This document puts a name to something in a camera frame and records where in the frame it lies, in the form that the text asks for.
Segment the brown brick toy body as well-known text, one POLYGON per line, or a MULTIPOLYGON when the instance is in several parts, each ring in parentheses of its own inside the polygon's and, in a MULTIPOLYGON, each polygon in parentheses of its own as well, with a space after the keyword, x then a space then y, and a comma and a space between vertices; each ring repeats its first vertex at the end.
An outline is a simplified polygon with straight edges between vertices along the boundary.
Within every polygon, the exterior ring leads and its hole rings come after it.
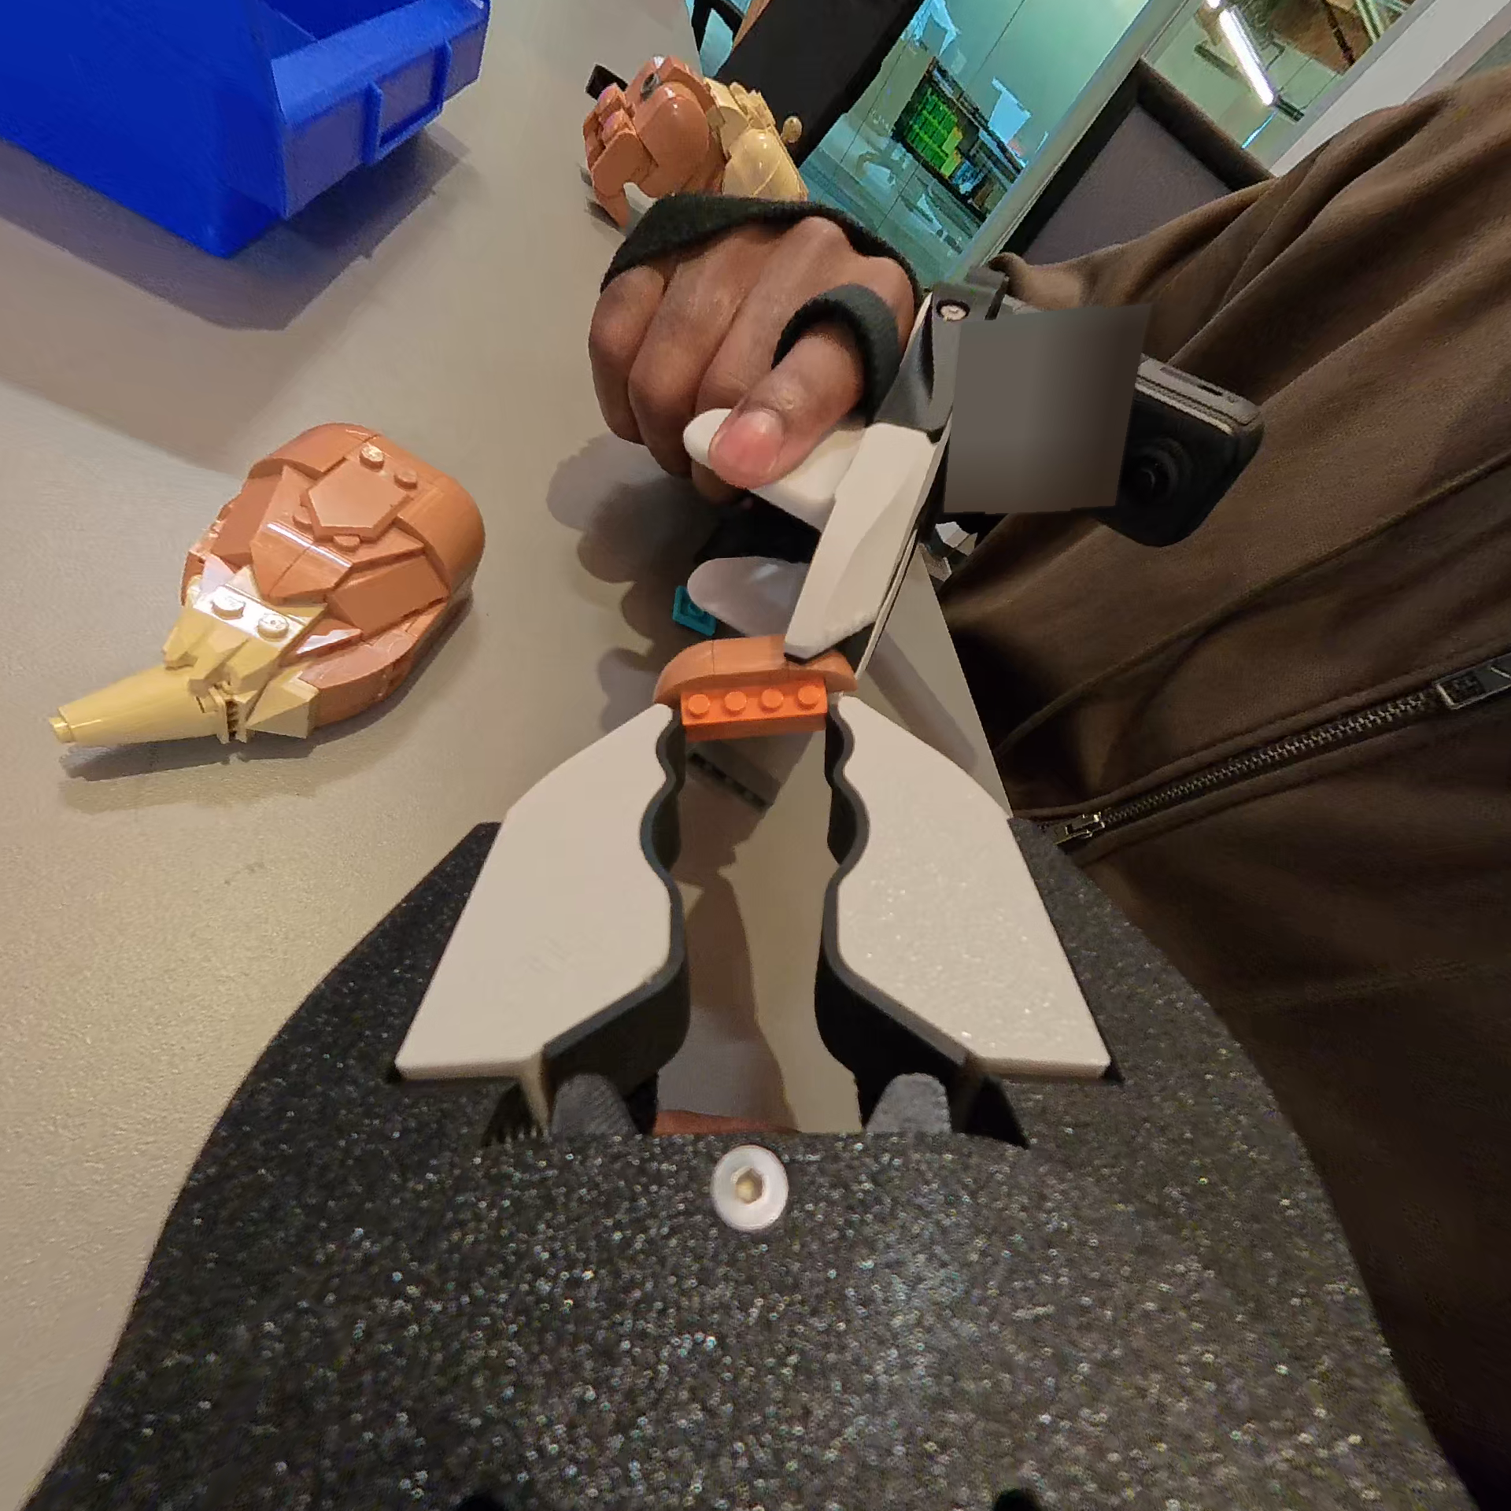
POLYGON ((757 89, 654 55, 631 80, 591 80, 589 93, 584 176, 620 231, 642 215, 643 201, 672 194, 807 197, 789 152, 802 123, 776 120, 757 89))

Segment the blue plastic bin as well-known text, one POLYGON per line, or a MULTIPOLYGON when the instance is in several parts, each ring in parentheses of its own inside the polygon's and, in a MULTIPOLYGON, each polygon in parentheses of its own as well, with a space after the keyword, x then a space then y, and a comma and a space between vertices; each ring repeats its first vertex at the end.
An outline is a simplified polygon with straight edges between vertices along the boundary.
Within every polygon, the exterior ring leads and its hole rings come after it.
POLYGON ((485 1, 3 1, 1 134, 231 255, 435 120, 485 1))

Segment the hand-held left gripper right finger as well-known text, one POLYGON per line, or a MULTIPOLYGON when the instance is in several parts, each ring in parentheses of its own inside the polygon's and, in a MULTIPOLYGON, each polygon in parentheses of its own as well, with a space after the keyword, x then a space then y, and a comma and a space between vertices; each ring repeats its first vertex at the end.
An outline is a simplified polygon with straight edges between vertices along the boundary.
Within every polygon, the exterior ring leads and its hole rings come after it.
POLYGON ((1111 1055, 1007 811, 852 694, 827 715, 832 791, 818 1030, 861 1122, 924 1075, 942 1127, 1012 1127, 1005 1082, 1098 1082, 1111 1055))

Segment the person's brown hoodie torso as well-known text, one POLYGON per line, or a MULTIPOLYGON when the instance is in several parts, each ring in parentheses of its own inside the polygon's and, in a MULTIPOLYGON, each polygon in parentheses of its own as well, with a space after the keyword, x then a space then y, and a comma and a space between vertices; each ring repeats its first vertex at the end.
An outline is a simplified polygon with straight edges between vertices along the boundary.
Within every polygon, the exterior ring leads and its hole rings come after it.
POLYGON ((1323 1178, 1395 1361, 1507 1507, 1507 451, 1237 485, 1145 550, 1005 519, 942 597, 1012 805, 1239 1037, 1323 1178))

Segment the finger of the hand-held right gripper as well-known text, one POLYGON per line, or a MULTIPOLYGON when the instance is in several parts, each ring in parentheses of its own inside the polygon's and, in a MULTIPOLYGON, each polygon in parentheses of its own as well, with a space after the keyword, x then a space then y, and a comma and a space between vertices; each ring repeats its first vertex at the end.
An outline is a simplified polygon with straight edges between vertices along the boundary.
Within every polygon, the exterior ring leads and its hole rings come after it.
POLYGON ((807 661, 883 622, 946 456, 953 345, 908 343, 874 420, 832 435, 832 505, 785 625, 785 656, 807 661))

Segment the black panel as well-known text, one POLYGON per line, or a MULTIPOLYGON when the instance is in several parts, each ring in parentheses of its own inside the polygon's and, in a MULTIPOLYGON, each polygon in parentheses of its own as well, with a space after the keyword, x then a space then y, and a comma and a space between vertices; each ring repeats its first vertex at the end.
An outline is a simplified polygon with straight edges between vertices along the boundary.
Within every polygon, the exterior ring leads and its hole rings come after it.
POLYGON ((911 21, 919 1, 749 3, 713 77, 764 96, 778 125, 800 123, 787 149, 802 165, 863 93, 911 21))

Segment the brown curved brick piece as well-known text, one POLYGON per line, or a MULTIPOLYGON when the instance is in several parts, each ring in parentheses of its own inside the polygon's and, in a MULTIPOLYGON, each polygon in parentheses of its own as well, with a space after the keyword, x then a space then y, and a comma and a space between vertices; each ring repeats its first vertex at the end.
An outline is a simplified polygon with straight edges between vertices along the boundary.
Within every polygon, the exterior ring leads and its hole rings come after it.
POLYGON ((834 695, 856 688, 836 649, 787 658, 780 634, 710 638, 679 651, 656 677, 688 742, 726 742, 820 730, 834 695))

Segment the brown brick toy head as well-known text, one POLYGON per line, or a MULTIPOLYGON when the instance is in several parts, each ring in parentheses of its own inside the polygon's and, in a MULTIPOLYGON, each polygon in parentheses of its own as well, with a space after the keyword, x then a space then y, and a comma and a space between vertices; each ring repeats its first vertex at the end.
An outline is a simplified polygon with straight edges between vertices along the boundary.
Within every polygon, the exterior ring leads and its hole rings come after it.
POLYGON ((485 544, 458 480, 386 435, 309 427, 186 552, 158 665, 62 704, 62 744, 303 739, 388 699, 463 607, 485 544))

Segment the person's right hand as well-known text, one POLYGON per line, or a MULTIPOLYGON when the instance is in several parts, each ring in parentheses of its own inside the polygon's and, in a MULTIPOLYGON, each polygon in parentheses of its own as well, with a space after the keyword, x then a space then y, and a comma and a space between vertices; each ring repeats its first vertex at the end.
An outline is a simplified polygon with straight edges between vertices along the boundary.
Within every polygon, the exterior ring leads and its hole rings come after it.
POLYGON ((843 327, 812 327, 771 359, 793 312, 839 285, 875 293, 908 339, 902 266, 859 253, 827 219, 746 224, 613 278, 589 329, 604 422, 715 501, 784 476, 863 393, 843 327))

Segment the person's right forearm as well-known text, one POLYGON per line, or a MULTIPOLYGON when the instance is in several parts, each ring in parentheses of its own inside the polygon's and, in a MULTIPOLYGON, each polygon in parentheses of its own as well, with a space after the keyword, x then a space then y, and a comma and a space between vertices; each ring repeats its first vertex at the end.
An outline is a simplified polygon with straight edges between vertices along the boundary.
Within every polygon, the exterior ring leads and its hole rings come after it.
POLYGON ((1374 111, 1284 176, 1084 257, 1001 253, 1039 309, 1147 305, 1147 348, 1264 438, 1161 577, 1253 586, 1392 523, 1507 534, 1507 68, 1374 111))

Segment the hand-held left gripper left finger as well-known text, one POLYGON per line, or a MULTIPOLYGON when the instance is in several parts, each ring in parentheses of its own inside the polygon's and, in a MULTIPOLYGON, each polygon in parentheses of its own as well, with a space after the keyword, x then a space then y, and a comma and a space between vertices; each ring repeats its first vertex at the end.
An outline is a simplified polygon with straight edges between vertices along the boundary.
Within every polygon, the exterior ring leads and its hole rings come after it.
POLYGON ((510 805, 395 1053, 402 1079, 512 1080, 543 1125, 584 1071, 651 1084, 690 1017, 683 776, 681 726, 652 704, 510 805))

